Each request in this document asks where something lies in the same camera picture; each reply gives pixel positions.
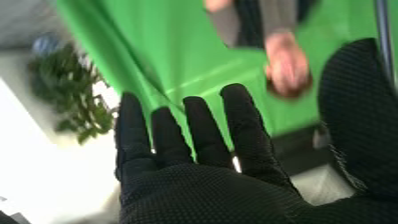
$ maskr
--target green fabric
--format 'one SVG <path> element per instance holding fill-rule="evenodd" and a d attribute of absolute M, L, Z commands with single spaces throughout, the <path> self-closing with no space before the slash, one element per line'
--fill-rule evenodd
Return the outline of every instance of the green fabric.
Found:
<path fill-rule="evenodd" d="M 223 44 L 203 0 L 57 0 L 57 8 L 118 92 L 130 90 L 139 95 L 146 115 L 171 106 L 185 133 L 182 99 L 196 95 L 208 101 L 228 135 L 219 91 L 237 82 L 253 93 L 272 136 L 319 121 L 322 67 L 342 45 L 377 36 L 374 0 L 320 0 L 297 31 L 315 88 L 294 102 L 267 93 L 265 52 L 232 50 Z"/>

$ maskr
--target human hand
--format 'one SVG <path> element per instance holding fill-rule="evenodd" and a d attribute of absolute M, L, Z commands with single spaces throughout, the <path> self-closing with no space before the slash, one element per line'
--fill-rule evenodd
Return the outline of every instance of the human hand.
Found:
<path fill-rule="evenodd" d="M 313 84 L 310 62 L 294 33 L 272 34 L 265 42 L 269 65 L 265 66 L 269 90 L 285 98 L 297 98 Z"/>

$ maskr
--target person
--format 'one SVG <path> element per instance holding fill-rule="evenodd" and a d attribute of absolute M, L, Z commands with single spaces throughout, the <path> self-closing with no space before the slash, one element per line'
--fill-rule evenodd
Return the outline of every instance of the person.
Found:
<path fill-rule="evenodd" d="M 196 162 L 169 108 L 152 115 L 150 141 L 139 98 L 123 94 L 116 122 L 121 224 L 398 223 L 398 96 L 376 39 L 351 43 L 326 66 L 320 113 L 358 193 L 322 206 L 303 199 L 274 155 L 249 90 L 221 91 L 242 173 L 203 98 L 184 100 Z M 13 224 L 0 213 L 0 223 Z"/>
<path fill-rule="evenodd" d="M 297 98 L 313 83 L 294 31 L 315 3 L 315 0 L 205 0 L 208 17 L 228 47 L 267 51 L 269 90 L 285 98 Z"/>

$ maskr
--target black glove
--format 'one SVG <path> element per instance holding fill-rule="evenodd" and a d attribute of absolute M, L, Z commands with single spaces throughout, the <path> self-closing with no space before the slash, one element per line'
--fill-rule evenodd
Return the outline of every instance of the black glove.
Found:
<path fill-rule="evenodd" d="M 207 102 L 185 99 L 198 163 L 168 108 L 153 113 L 152 153 L 141 104 L 123 95 L 116 128 L 121 223 L 287 223 L 310 206 L 283 172 L 253 99 L 242 85 L 223 90 L 242 174 L 232 163 Z"/>
<path fill-rule="evenodd" d="M 196 164 L 168 108 L 153 113 L 152 153 L 141 103 L 127 93 L 116 127 L 121 223 L 398 223 L 398 103 L 383 80 L 376 43 L 363 40 L 329 61 L 320 90 L 336 152 L 363 188 L 319 207 L 303 200 L 274 158 L 246 87 L 235 84 L 221 92 L 242 174 L 203 99 L 185 99 Z"/>

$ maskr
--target sleeve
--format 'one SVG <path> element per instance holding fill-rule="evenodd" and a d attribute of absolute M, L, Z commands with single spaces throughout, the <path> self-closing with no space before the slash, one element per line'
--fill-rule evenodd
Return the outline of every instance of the sleeve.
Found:
<path fill-rule="evenodd" d="M 294 31 L 297 26 L 297 0 L 260 0 L 265 38 L 280 30 Z"/>
<path fill-rule="evenodd" d="M 232 4 L 217 12 L 208 12 L 208 17 L 214 22 L 219 37 L 228 47 L 239 44 L 240 35 L 240 16 L 235 4 Z"/>

